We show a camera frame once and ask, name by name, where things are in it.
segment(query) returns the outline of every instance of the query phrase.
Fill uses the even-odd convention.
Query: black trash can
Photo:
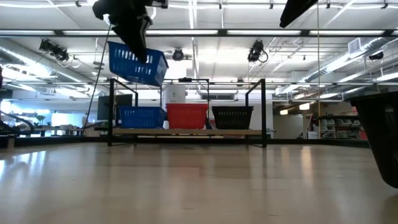
[[[213,106],[217,129],[249,129],[253,106]]]
[[[398,91],[349,98],[383,180],[398,189]]]

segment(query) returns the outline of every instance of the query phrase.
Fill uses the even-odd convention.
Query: basket
[[[142,64],[125,44],[108,42],[109,69],[129,82],[160,86],[169,65],[163,52],[147,49],[147,63]]]
[[[249,129],[253,106],[213,106],[217,129]]]
[[[207,104],[167,103],[167,119],[170,129],[203,129]]]
[[[118,106],[124,128],[163,128],[166,112],[155,106]]]

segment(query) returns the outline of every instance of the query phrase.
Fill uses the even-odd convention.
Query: white ceiling
[[[54,4],[74,3],[69,0],[52,0]],[[198,7],[218,6],[219,0],[197,0]],[[282,14],[282,5],[286,1],[273,0],[276,4],[273,10],[261,7],[247,9],[240,8],[219,9],[197,9],[197,16],[194,18],[194,29],[280,29],[279,19]],[[333,6],[344,6],[349,0],[331,0]],[[19,0],[0,1],[0,3],[23,4],[23,5],[49,5],[49,0]],[[268,0],[223,0],[223,4],[269,4]],[[398,0],[388,0],[391,7],[387,9],[354,9],[364,6],[383,5],[382,0],[362,1],[358,0],[352,5],[353,8],[345,10],[335,18],[340,9],[321,8],[319,10],[320,27],[327,29],[395,29],[398,27]],[[188,9],[175,8],[188,7],[188,0],[170,0],[169,9],[158,9],[152,29],[189,29],[190,16]],[[0,29],[107,29],[108,25],[94,17],[91,7],[60,7],[47,9],[28,9],[14,7],[0,7]],[[317,11],[309,10],[293,24],[291,29],[316,29]],[[247,62],[248,49],[255,37],[197,37],[199,53],[199,76],[201,78],[212,78],[220,80],[236,80],[237,77],[268,78],[277,82],[292,80],[292,71],[308,71],[318,66],[318,40],[297,39],[297,38],[276,38],[267,49],[270,60],[262,67],[252,69]],[[267,45],[272,38],[260,38]],[[346,50],[347,43],[354,38],[323,38],[320,43],[320,57],[322,61]],[[95,60],[95,39],[94,38],[63,38],[54,37],[50,40],[66,47],[70,54],[76,55],[83,63],[78,68],[69,68],[82,75],[95,78],[91,73],[93,61]],[[20,37],[12,38],[11,41],[37,52],[41,38]],[[104,45],[104,38],[99,39],[99,45]],[[308,42],[291,59],[276,71],[278,64],[284,62],[289,55],[298,47],[294,42]],[[186,54],[192,54],[192,40],[190,37],[151,37],[147,38],[147,46],[152,49],[171,51],[174,48],[182,48]],[[98,47],[96,60],[100,60],[102,48]],[[105,56],[105,70],[102,75],[112,77],[108,67],[108,57]]]

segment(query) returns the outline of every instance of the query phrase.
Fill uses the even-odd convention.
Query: light wood floor
[[[40,146],[0,154],[1,224],[398,223],[369,149]]]

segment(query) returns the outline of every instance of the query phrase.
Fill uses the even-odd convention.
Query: ceiling
[[[154,25],[151,29],[280,29],[279,19],[285,0],[170,0],[169,9],[157,9]],[[380,0],[330,0],[320,1],[319,11],[310,9],[288,29],[396,29],[398,22],[398,0],[387,0],[389,7],[381,9],[384,1]],[[69,0],[14,0],[0,2],[0,29],[107,29],[108,25],[94,17],[91,6],[80,0],[82,7],[33,8],[51,5],[73,5]],[[4,4],[20,7],[4,7]],[[8,38],[11,42],[43,55],[39,51],[40,37]],[[105,38],[85,37],[51,37],[52,42],[68,49],[81,62],[78,68],[69,66],[67,69],[91,80],[96,65],[101,60],[102,46]],[[262,40],[269,45],[267,63],[252,67],[248,64],[249,48],[255,40]],[[223,82],[236,81],[238,77],[246,81],[266,78],[267,82],[294,82],[305,76],[309,70],[318,67],[318,60],[324,63],[330,58],[348,49],[348,43],[355,36],[348,38],[313,38],[313,37],[148,37],[147,46],[164,52],[172,52],[182,48],[185,54],[193,54],[193,46],[197,50],[198,77],[210,78]],[[117,38],[111,41],[120,42]],[[389,58],[395,58],[394,49]],[[45,58],[56,63],[51,56]],[[101,79],[115,77],[108,66],[108,55],[104,56],[104,70]],[[368,62],[359,58],[354,63],[342,67],[335,72],[336,78],[329,75],[328,82],[337,81],[341,77],[352,75],[365,66],[376,66],[378,62]],[[171,63],[171,67],[187,67],[188,76],[193,76],[192,61]]]

